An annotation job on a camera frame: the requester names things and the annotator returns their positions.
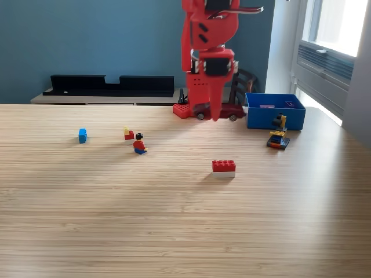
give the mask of lego minifigure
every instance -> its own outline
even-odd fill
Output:
[[[271,148],[286,149],[290,143],[290,138],[286,138],[287,128],[286,116],[280,113],[276,119],[273,120],[272,125],[278,126],[275,132],[270,132],[271,138],[267,142],[267,146]]]
[[[135,135],[136,141],[133,144],[134,151],[138,153],[139,155],[142,155],[147,152],[147,148],[144,146],[143,143],[143,134],[138,133]]]

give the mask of blue bin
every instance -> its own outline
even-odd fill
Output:
[[[294,94],[257,94],[246,93],[248,129],[276,129],[272,125],[280,113],[287,116],[288,130],[302,130],[305,118],[305,107]]]

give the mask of blue minifigure legs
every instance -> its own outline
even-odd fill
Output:
[[[136,153],[138,153],[139,155],[143,155],[143,154],[145,154],[147,152],[147,151],[144,151],[144,150],[141,150],[141,149],[134,149],[134,151]]]

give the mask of yellow lego figure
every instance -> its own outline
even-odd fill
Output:
[[[272,125],[277,126],[276,131],[271,131],[271,138],[267,142],[267,146],[271,148],[286,149],[290,139],[286,138],[287,128],[286,126],[287,117],[279,114],[276,119],[273,120]]]

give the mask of lego vehicle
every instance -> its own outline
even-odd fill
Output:
[[[270,133],[271,138],[267,142],[267,146],[271,148],[286,149],[290,143],[290,138],[286,138],[287,128],[286,116],[280,113],[276,119],[273,120],[272,125],[278,127],[276,131]]]
[[[211,119],[210,103],[197,104],[193,108],[193,113],[199,120]],[[220,119],[228,119],[232,122],[245,117],[245,111],[241,105],[223,103],[221,105]]]

